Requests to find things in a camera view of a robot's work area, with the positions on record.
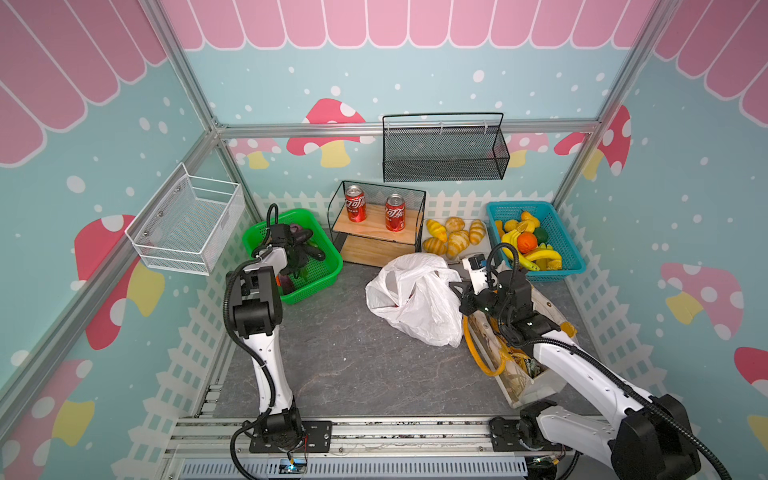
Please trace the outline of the canvas tote bag yellow handles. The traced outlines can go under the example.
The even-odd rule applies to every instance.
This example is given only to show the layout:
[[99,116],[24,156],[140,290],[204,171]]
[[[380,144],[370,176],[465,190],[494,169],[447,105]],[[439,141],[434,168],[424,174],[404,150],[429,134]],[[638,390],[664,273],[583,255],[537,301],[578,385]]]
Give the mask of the canvas tote bag yellow handles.
[[573,325],[541,292],[533,286],[524,287],[521,294],[507,300],[493,291],[488,295],[491,306],[486,307],[477,299],[470,283],[457,283],[452,290],[460,299],[464,337],[470,354],[481,371],[497,381],[511,407],[521,408],[563,390],[566,381],[562,377],[513,346],[502,332],[509,326],[513,314],[536,313],[543,308],[557,325],[566,327],[569,337],[576,335]]

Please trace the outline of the white plastic grocery bag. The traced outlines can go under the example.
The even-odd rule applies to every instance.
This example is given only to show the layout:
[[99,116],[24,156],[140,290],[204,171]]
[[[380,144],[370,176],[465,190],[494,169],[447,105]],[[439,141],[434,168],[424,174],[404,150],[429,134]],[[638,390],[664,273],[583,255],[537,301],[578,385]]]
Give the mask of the white plastic grocery bag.
[[365,287],[371,313],[393,328],[435,347],[457,348],[463,338],[460,298],[450,288],[457,270],[431,253],[402,255]]

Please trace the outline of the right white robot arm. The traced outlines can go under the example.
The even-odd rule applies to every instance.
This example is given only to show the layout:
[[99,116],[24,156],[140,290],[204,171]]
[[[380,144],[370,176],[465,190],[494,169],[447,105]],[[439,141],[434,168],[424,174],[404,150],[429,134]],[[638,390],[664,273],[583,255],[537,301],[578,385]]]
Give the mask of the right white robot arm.
[[677,399],[634,386],[578,346],[563,325],[535,308],[523,271],[500,271],[482,254],[465,258],[463,267],[469,280],[450,288],[462,314],[484,314],[496,322],[500,361],[523,354],[559,375],[602,416],[594,420],[537,400],[520,411],[514,433],[508,421],[493,419],[495,438],[514,439],[529,451],[570,448],[610,467],[620,479],[688,479],[700,471],[704,446]]

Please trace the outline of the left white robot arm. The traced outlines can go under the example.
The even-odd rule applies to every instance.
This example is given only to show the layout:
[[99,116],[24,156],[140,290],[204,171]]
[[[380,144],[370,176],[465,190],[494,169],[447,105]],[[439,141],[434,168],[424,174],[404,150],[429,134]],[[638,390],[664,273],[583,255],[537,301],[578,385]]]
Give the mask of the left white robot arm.
[[268,222],[265,238],[251,258],[226,274],[224,326],[251,357],[260,394],[253,435],[285,452],[297,449],[306,433],[280,353],[280,296],[296,290],[295,281],[311,257],[325,258],[324,252],[309,244],[312,236],[312,231],[297,224]]

